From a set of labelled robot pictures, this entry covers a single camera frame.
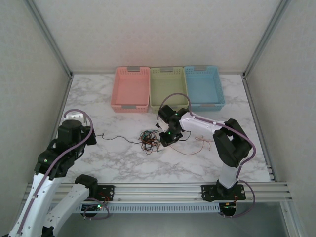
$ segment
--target blue basket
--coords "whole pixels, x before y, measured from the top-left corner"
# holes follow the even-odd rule
[[[193,111],[220,111],[226,104],[217,67],[184,67]]]

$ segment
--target plastic basket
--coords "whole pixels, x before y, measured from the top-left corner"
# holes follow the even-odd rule
[[[150,68],[116,69],[111,106],[117,113],[146,113],[150,94]]]
[[[226,104],[217,67],[184,68],[193,111],[220,111]]]
[[[151,68],[150,106],[153,113],[158,113],[163,100],[170,94],[181,92],[188,94],[184,69],[182,67]],[[174,110],[187,108],[188,100],[181,95],[170,97],[166,103]]]

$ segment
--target white marble surface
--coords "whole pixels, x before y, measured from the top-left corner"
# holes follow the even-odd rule
[[[75,75],[65,106],[81,109],[92,118],[96,135],[105,138],[117,135],[137,142],[144,130],[156,129],[156,115],[153,113],[114,113],[110,105],[114,75]],[[221,75],[227,104],[219,112],[198,112],[197,114],[216,120],[236,119],[257,148],[254,159],[244,165],[240,179],[251,182],[269,182],[265,159],[248,105],[248,100],[239,75]],[[188,141],[177,142],[173,147],[184,153],[194,153],[202,147],[192,134]],[[140,144],[127,143],[121,138],[113,141],[97,137],[97,145],[87,146],[85,154],[68,171],[65,182],[73,183],[80,174],[94,176],[99,182],[215,182],[222,162],[215,144],[211,151],[206,144],[196,155],[185,156],[170,147],[162,152],[145,154]]]

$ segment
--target green basket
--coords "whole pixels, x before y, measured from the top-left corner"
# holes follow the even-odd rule
[[[150,106],[158,113],[163,100],[170,94],[180,92],[188,95],[186,77],[182,67],[151,68]],[[171,96],[165,102],[174,110],[187,108],[189,102],[182,95]]]

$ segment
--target gray floor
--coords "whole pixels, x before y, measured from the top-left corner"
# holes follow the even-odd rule
[[[248,208],[239,204],[238,211]],[[278,203],[258,203],[247,215],[223,219],[218,214],[113,214],[101,221],[73,214],[58,237],[288,237]]]

